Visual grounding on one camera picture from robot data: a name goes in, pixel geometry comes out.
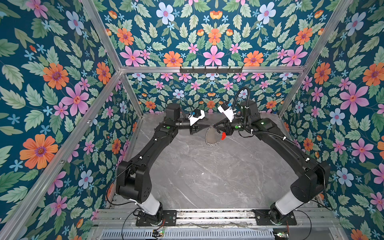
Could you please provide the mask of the red handled key ring organizer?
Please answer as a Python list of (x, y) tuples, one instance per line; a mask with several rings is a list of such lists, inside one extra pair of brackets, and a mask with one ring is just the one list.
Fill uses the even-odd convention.
[(221, 141), (223, 141), (227, 137), (225, 132), (221, 132), (214, 128), (213, 126), (209, 127), (206, 136), (205, 136), (205, 142), (208, 146), (216, 146)]

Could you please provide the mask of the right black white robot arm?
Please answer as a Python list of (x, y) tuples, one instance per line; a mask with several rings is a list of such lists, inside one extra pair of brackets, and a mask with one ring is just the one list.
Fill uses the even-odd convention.
[(291, 212), (326, 190), (330, 165), (317, 162), (289, 140), (273, 120), (262, 118), (257, 103), (244, 101), (239, 107), (240, 112), (236, 114), (234, 105), (229, 102), (219, 106), (219, 112), (226, 117), (213, 125), (216, 132), (231, 136), (235, 131), (245, 131), (249, 138), (257, 137), (278, 153), (298, 177), (288, 192), (271, 205), (268, 212), (270, 221), (280, 225)]

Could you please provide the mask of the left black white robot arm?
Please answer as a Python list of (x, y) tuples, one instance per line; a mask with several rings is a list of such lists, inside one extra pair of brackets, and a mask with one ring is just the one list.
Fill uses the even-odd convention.
[(203, 110), (195, 109), (188, 116), (179, 104), (170, 104), (162, 122), (145, 147), (117, 169), (117, 195), (134, 202), (142, 210), (142, 218), (153, 226), (163, 222), (163, 205), (151, 193), (151, 168), (161, 152), (174, 140), (180, 130), (197, 133), (208, 125), (199, 124), (205, 118)]

